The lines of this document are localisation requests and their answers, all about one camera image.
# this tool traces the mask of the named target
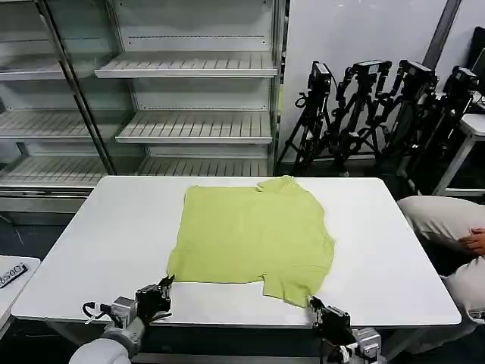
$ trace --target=yellow-green t-shirt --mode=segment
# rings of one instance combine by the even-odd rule
[[[320,203],[291,177],[257,187],[190,187],[168,274],[179,282],[264,281],[306,307],[333,261]]]

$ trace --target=white table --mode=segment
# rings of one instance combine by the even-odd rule
[[[112,303],[166,275],[188,187],[253,186],[258,177],[105,177],[20,295],[21,319],[84,322],[88,301]],[[461,316],[381,180],[299,178],[336,240],[318,296],[356,327],[452,325]],[[175,283],[157,325],[308,327],[309,311],[264,297],[262,283]]]
[[[0,289],[0,339],[3,337],[4,333],[7,332],[13,321],[10,314],[12,305],[40,264],[40,260],[37,258],[0,256],[0,275],[3,275],[20,262],[27,265],[29,271],[21,275],[9,285]]]
[[[448,169],[446,169],[446,172],[436,186],[433,195],[482,196],[485,194],[485,189],[483,188],[470,189],[449,187],[449,184],[463,165],[468,154],[470,154],[475,143],[485,141],[485,115],[465,114],[460,122],[460,128],[465,133],[465,141],[448,166]]]

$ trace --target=cable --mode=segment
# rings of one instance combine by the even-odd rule
[[[14,222],[13,222],[12,220],[10,220],[10,219],[6,218],[5,216],[2,216],[2,215],[0,215],[0,218],[1,218],[3,221],[6,221],[7,223],[9,223],[9,224],[12,226],[12,228],[14,229],[15,233],[16,233],[16,234],[17,234],[17,236],[18,236],[18,240],[20,241],[20,244],[25,245],[25,244],[23,244],[22,236],[20,235],[20,232],[19,232],[19,230],[17,229],[17,227],[15,226]]]
[[[331,121],[330,121],[330,114],[328,113],[328,96],[325,98],[324,107],[323,107],[323,114],[325,119],[325,124],[327,125],[327,131],[331,128]]]
[[[95,320],[99,320],[101,317],[104,315],[107,315],[106,312],[101,312],[99,315],[95,316],[91,312],[88,311],[88,309],[95,309],[96,308],[96,303],[95,302],[86,302],[83,304],[83,313],[84,315],[88,316],[88,318],[95,318]]]
[[[391,115],[391,113],[396,109],[398,105],[401,105],[404,103],[404,99],[402,95],[399,95],[395,100],[392,105],[392,108],[389,110],[389,112],[386,113],[386,120],[387,118]],[[387,151],[387,148],[394,142],[394,139],[396,138],[396,130],[399,126],[400,120],[398,120],[399,115],[397,115],[396,119],[394,120],[393,127],[391,128],[391,131],[389,133],[389,140],[386,141],[386,144],[384,145],[383,151]]]
[[[307,104],[308,96],[305,93],[300,93],[299,99],[295,101],[296,108],[304,108]]]
[[[396,138],[397,138],[397,129],[399,128],[399,125],[398,124],[396,125],[396,121],[397,121],[397,119],[396,119],[396,121],[395,121],[395,125],[396,125],[395,133],[390,134],[389,142],[386,143],[385,150],[383,151],[383,155],[385,156],[385,158],[390,157],[396,150],[399,151],[403,147],[407,148],[408,145],[406,145],[406,142],[408,141],[410,133],[412,131],[416,132],[416,130],[413,128],[413,126],[415,126],[415,123],[416,123],[415,120],[418,120],[421,123],[423,121],[422,115],[419,112],[418,107],[414,103],[410,104],[409,107],[411,108],[411,119],[410,119],[411,123],[408,125],[408,129],[405,130],[404,136],[401,138],[402,139],[401,140],[402,145],[399,145],[399,144],[396,145],[394,143],[396,141]]]

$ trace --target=label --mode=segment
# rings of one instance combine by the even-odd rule
[[[13,268],[6,271],[3,275],[0,276],[0,288],[5,287],[7,284],[10,284],[12,281],[15,281],[19,278],[23,273],[28,271],[28,267],[23,264],[19,263]]]

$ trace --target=metal shelf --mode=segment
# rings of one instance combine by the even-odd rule
[[[267,177],[266,159],[204,159],[148,157],[138,172],[140,176],[222,176]]]
[[[100,78],[274,77],[270,52],[127,52],[95,71]]]
[[[93,60],[79,60],[74,68],[79,78],[89,77],[96,66]],[[0,58],[0,81],[63,80],[61,66],[54,55],[21,55]]]
[[[109,137],[118,126],[102,125],[99,129]],[[7,111],[0,114],[0,140],[70,143],[90,142],[91,136],[78,111]]]
[[[105,175],[98,157],[26,157],[0,173],[0,186],[90,188]]]
[[[267,111],[138,111],[119,143],[270,144]]]

